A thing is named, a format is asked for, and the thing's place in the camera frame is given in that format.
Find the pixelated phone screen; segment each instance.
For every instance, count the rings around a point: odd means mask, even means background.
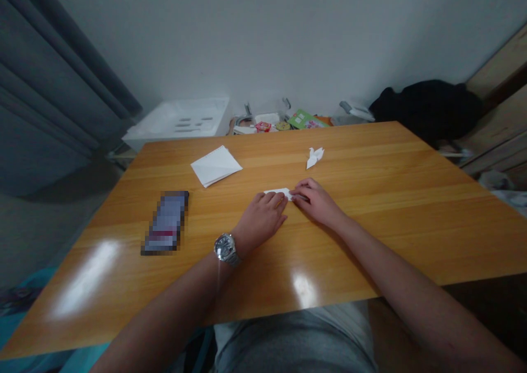
[[[188,191],[165,192],[141,247],[141,255],[164,255],[177,251],[187,209]]]

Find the wooden table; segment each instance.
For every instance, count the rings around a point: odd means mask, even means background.
[[[244,168],[203,188],[190,163],[225,145]],[[306,170],[309,147],[324,158]],[[112,340],[212,250],[253,196],[319,181],[342,209],[438,284],[527,271],[527,221],[396,122],[145,145],[3,350]],[[189,190],[181,250],[141,256],[163,191]],[[206,324],[379,295],[343,243],[288,204],[284,226],[230,278]]]

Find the forearm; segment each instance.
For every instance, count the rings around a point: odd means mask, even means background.
[[[205,256],[130,321],[91,372],[161,371],[185,347],[232,271],[213,252]]]
[[[356,222],[341,221],[335,230],[401,319],[439,357],[458,366],[481,362],[481,371],[523,371],[523,363],[470,312]]]

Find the watch face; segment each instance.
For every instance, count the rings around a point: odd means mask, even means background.
[[[232,244],[229,238],[222,237],[216,242],[216,254],[220,259],[226,259],[232,253]]]

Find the person's left hand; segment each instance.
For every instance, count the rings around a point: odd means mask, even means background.
[[[282,192],[259,193],[254,197],[231,232],[241,259],[270,239],[282,226],[287,219],[282,215],[287,201]]]

